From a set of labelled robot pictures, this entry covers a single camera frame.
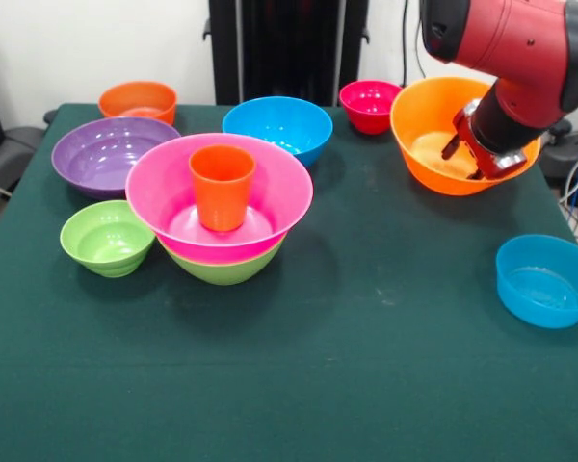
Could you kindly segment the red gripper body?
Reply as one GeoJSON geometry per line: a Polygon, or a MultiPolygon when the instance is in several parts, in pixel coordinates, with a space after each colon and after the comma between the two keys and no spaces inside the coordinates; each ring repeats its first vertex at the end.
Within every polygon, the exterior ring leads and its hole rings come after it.
{"type": "Polygon", "coordinates": [[[457,133],[452,138],[452,154],[464,145],[476,161],[477,169],[483,178],[497,179],[514,173],[524,167],[528,161],[522,150],[497,153],[478,140],[472,127],[474,109],[461,109],[454,117],[457,133]]]}

